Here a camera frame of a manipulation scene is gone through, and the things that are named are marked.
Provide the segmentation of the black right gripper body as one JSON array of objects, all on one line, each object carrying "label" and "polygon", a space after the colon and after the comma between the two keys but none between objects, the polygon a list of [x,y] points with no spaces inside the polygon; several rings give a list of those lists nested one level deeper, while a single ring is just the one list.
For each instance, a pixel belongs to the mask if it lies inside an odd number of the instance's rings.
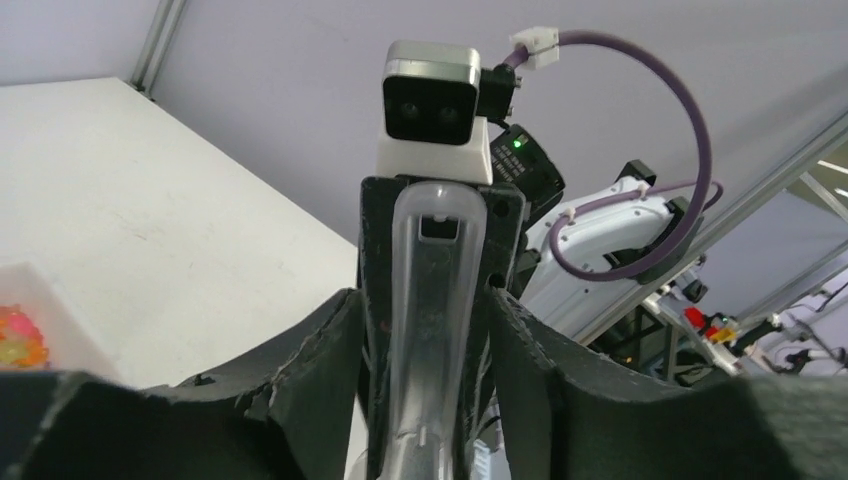
[{"label": "black right gripper body", "polygon": [[[421,182],[455,183],[415,177],[368,177],[360,193],[360,234],[357,286],[363,297],[369,384],[359,392],[369,439],[366,475],[383,479],[382,461],[389,423],[390,340],[392,309],[392,222],[401,192]],[[494,297],[510,281],[523,225],[525,199],[510,184],[468,185],[486,204],[486,234],[473,299],[463,377],[460,385],[451,476],[467,479],[474,467],[473,444],[478,423],[494,390],[489,372],[488,323]]]}]

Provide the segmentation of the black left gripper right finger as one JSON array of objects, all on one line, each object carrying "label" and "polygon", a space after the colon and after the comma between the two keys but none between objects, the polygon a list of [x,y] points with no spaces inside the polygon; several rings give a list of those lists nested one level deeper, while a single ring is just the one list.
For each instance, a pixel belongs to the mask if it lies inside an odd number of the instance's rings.
[{"label": "black left gripper right finger", "polygon": [[687,389],[621,366],[486,296],[515,479],[843,479],[843,377],[735,377]]}]

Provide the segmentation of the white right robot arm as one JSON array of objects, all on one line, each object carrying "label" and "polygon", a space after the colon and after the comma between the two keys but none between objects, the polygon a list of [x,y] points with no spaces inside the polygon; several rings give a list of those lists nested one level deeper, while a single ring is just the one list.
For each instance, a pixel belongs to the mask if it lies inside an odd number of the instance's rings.
[{"label": "white right robot arm", "polygon": [[370,460],[380,479],[451,476],[472,302],[506,222],[497,206],[522,199],[521,228],[501,238],[530,262],[516,297],[568,336],[595,326],[615,295],[665,273],[689,246],[670,241],[686,202],[667,199],[644,164],[630,161],[609,188],[566,202],[556,166],[516,124],[490,138],[476,119],[462,145],[382,132],[377,176],[394,193],[362,191],[360,283],[371,303],[391,299],[388,313],[372,315],[388,335],[388,444],[359,459],[358,478]]}]

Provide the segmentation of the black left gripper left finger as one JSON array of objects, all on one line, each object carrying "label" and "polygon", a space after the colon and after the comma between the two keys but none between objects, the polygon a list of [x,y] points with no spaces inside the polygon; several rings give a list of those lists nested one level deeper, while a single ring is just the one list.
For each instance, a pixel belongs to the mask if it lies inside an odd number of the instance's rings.
[{"label": "black left gripper left finger", "polygon": [[176,386],[82,371],[1,377],[5,479],[340,479],[363,341],[361,296]]}]

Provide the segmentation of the translucent plastic scoop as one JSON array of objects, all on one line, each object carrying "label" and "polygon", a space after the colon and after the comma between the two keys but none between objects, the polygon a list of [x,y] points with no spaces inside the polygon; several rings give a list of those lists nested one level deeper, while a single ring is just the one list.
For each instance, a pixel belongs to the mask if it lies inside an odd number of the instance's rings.
[{"label": "translucent plastic scoop", "polygon": [[486,212],[480,193],[458,183],[415,183],[395,203],[383,479],[451,476]]}]

